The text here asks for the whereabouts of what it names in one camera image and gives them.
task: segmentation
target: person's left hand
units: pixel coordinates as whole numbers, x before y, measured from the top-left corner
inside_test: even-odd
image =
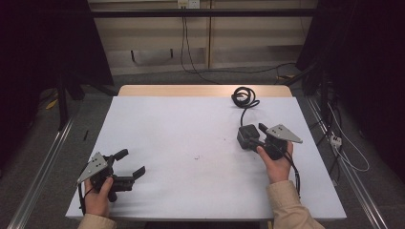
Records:
[[[113,178],[108,177],[104,184],[101,186],[100,192],[93,189],[92,182],[90,179],[84,181],[86,193],[90,191],[84,198],[86,204],[86,214],[92,214],[96,216],[101,216],[108,218],[110,216],[110,208],[108,201],[108,193],[110,192],[111,186],[113,186]]]

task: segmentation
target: forearm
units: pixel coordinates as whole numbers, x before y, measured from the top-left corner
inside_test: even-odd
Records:
[[[116,229],[117,224],[107,218],[86,214],[81,220],[78,229],[97,228],[97,229]]]
[[[274,228],[324,228],[301,204],[292,181],[270,184],[267,194],[273,209]]]

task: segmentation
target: sleeve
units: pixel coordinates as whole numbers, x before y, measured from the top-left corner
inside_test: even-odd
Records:
[[[267,194],[273,209],[274,228],[324,228],[312,218],[290,180],[270,184]]]
[[[116,229],[117,223],[96,215],[86,214],[81,220],[78,229],[97,228],[97,229]]]

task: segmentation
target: horizontal bar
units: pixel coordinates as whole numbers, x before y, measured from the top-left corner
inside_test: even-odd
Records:
[[[312,17],[315,15],[341,14],[341,10],[317,10],[317,9],[172,9],[172,10],[46,10],[39,13],[56,17]]]

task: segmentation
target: white cable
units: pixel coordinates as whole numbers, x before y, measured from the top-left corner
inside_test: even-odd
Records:
[[[337,127],[339,128],[339,130],[340,130],[340,132],[342,133],[342,135],[349,141],[349,143],[357,150],[357,152],[358,152],[358,153],[364,158],[364,160],[366,161],[366,163],[367,163],[367,169],[359,169],[359,168],[355,167],[354,165],[352,165],[352,164],[349,162],[349,160],[348,160],[346,157],[342,156],[342,155],[339,153],[339,150],[337,150],[336,147],[334,147],[334,149],[336,150],[336,153],[339,154],[339,155],[342,157],[342,159],[343,159],[346,163],[348,163],[354,170],[357,170],[357,171],[359,171],[359,172],[367,172],[367,171],[369,171],[369,169],[370,169],[369,161],[368,161],[368,160],[366,159],[366,157],[361,153],[361,151],[351,142],[351,140],[345,135],[345,133],[343,133],[343,130],[342,130],[342,128],[340,128],[339,122],[337,121],[337,118],[336,118],[336,116],[334,115],[333,109],[331,108],[331,106],[330,106],[329,103],[328,103],[328,107],[330,108],[330,111],[331,111],[331,114],[333,115],[334,121],[336,122],[336,125],[337,125]]]

